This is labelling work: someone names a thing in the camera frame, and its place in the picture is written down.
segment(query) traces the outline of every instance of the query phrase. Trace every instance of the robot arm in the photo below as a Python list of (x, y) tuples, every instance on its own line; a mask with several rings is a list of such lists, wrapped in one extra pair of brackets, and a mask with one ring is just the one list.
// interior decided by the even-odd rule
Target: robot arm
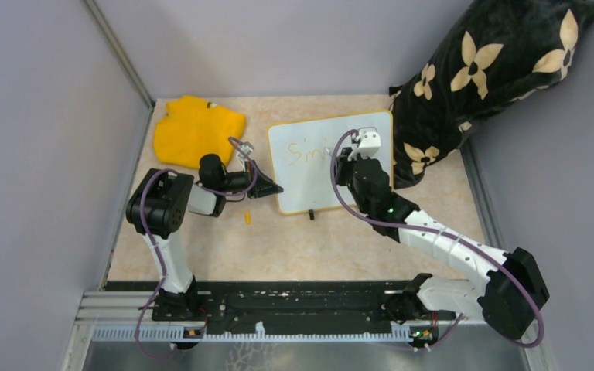
[[(156, 246), (166, 267), (154, 320), (167, 320), (167, 317), (190, 319), (197, 311), (194, 276), (187, 262), (180, 235), (176, 232), (183, 223), (186, 211), (204, 216), (218, 217), (227, 203), (231, 193), (242, 193), (250, 199), (283, 192), (283, 188), (275, 184), (269, 177), (258, 170), (254, 160), (249, 158), (253, 147), (249, 143), (241, 143), (241, 151), (237, 158), (243, 170), (228, 172), (217, 155), (205, 155), (200, 160), (200, 181), (195, 183), (192, 175), (150, 169), (126, 206), (126, 220), (133, 224), (152, 251), (158, 272), (163, 272)], [(140, 217), (142, 193), (149, 186), (145, 200), (145, 221), (149, 232), (153, 235), (156, 246), (145, 232)]]
[[(511, 272), (541, 308), (549, 299), (549, 293), (531, 254), (521, 248), (508, 253), (473, 241), (393, 192), (380, 162), (365, 155), (375, 153), (373, 148), (381, 146), (381, 140), (376, 133), (365, 134), (361, 131), (353, 138), (358, 148), (365, 148), (363, 151), (344, 148), (337, 155), (336, 184), (350, 190), (359, 211), (367, 215), (368, 223), (384, 222), (383, 226), (372, 226), (379, 234), (417, 247), (467, 277), (466, 280), (446, 280), (421, 274), (414, 280), (415, 286), (408, 288), (410, 293), (426, 310), (463, 313), (469, 318), (485, 320), (509, 339), (520, 339), (535, 317), (530, 305), (508, 277), (476, 251), (461, 244), (461, 240)], [(367, 139), (372, 145), (364, 144)]]

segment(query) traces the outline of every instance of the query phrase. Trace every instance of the beige tabletop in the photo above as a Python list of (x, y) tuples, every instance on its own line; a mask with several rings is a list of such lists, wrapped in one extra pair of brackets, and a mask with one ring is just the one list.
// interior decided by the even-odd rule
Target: beige tabletop
[[(134, 187), (150, 168), (195, 170), (161, 164), (152, 139), (155, 123), (165, 114), (168, 100), (159, 100), (141, 154)], [(335, 114), (385, 109), (386, 95), (312, 97), (234, 97), (211, 99), (247, 117), (242, 137), (255, 150), (252, 158), (272, 177), (266, 136), (269, 125)], [(231, 171), (240, 170), (231, 161)], [(398, 191), (447, 226), (483, 242), (483, 234), (468, 178), (458, 152), (427, 169), (422, 182)], [(251, 214), (251, 225), (244, 214)], [(441, 277), (462, 277), (443, 263), (412, 247), (382, 237), (343, 209), (284, 216), (276, 198), (228, 203), (219, 218), (186, 214), (179, 230), (188, 265), (197, 280), (407, 280), (426, 272)], [(121, 226), (108, 279), (153, 281), (159, 278), (152, 253), (142, 236), (125, 220)]]

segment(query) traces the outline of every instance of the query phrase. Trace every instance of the whiteboard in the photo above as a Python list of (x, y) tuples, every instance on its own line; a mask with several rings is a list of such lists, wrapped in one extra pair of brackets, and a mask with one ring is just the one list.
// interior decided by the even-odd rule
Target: whiteboard
[[(392, 185), (393, 117), (390, 111), (281, 123), (268, 129), (274, 180), (284, 189), (277, 195), (280, 213), (305, 213), (340, 207), (329, 180), (331, 156), (325, 148), (333, 153), (333, 148), (346, 131), (360, 128), (375, 128), (381, 136), (381, 149), (374, 158), (388, 173)], [(350, 146), (351, 139), (347, 138), (341, 148)], [(354, 204), (347, 188), (338, 188), (345, 201)]]

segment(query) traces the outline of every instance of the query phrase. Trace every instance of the cream flower print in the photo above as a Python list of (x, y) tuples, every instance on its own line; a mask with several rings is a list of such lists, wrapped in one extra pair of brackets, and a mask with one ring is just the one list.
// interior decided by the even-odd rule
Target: cream flower print
[(388, 110), (390, 112), (393, 111), (393, 107), (395, 106), (395, 100), (398, 99), (398, 97), (401, 95), (401, 89), (398, 90), (397, 93), (393, 94), (393, 101), (391, 102), (391, 106), (388, 108)]
[(536, 92), (537, 92), (537, 91), (539, 91), (539, 90), (545, 90), (545, 89), (548, 89), (548, 88), (549, 88), (549, 86), (548, 86), (548, 85), (543, 85), (542, 87), (536, 87), (536, 88), (534, 88), (534, 89), (532, 89), (532, 90), (529, 90), (529, 91), (528, 91), (527, 93), (525, 93), (525, 94), (524, 94), (522, 97), (515, 97), (515, 98), (514, 98), (514, 99), (512, 99), (511, 101), (512, 101), (512, 102), (515, 102), (516, 100), (523, 100), (524, 98), (526, 98), (526, 97), (529, 97), (530, 95), (532, 95), (532, 94), (536, 93)]
[(568, 67), (572, 64), (572, 57), (575, 55), (578, 34), (577, 21), (575, 21), (575, 16), (569, 9), (565, 13), (562, 28), (559, 31), (559, 37), (562, 40), (564, 49), (555, 49), (545, 54), (536, 62), (533, 72), (555, 73), (560, 70), (562, 78), (559, 81), (565, 79), (568, 75)]
[(425, 165), (429, 165), (436, 161), (436, 156), (440, 155), (438, 148), (431, 146), (426, 151), (420, 148), (413, 147), (409, 143), (404, 143), (404, 150), (406, 155), (412, 160), (411, 169), (413, 175), (422, 173), (425, 170)]
[(470, 128), (472, 126), (473, 125), (470, 123), (470, 121), (466, 121), (466, 122), (462, 123), (461, 125), (459, 125), (459, 131), (461, 131), (463, 133), (464, 131), (470, 130)]
[(463, 89), (472, 80), (477, 85), (477, 93), (483, 100), (488, 94), (486, 73), (483, 71), (493, 64), (503, 46), (504, 44), (488, 44), (477, 50), (473, 37), (466, 31), (461, 42), (461, 57), (466, 66), (449, 84), (452, 91)]
[(434, 94), (429, 83), (434, 80), (434, 77), (436, 77), (436, 67), (433, 64), (427, 63), (420, 74), (420, 81), (415, 83), (413, 87), (413, 94), (416, 97), (422, 97), (424, 94), (426, 100), (431, 100)]

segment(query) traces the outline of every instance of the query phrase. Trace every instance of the black metal base plate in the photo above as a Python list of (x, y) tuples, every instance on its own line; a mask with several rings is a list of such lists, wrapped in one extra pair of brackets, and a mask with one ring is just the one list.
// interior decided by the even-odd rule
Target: black metal base plate
[(194, 280), (188, 291), (182, 294), (173, 294), (161, 289), (154, 301), (152, 320), (157, 322), (202, 321), (206, 318), (206, 313), (199, 310), (199, 301)]
[[(199, 306), (208, 313), (208, 332), (255, 333), (263, 322), (270, 335), (391, 333), (382, 309), (409, 281), (197, 282)], [(152, 291), (157, 282), (109, 281), (106, 291)], [(426, 313), (419, 319), (430, 319)], [(453, 319), (439, 312), (439, 319)]]

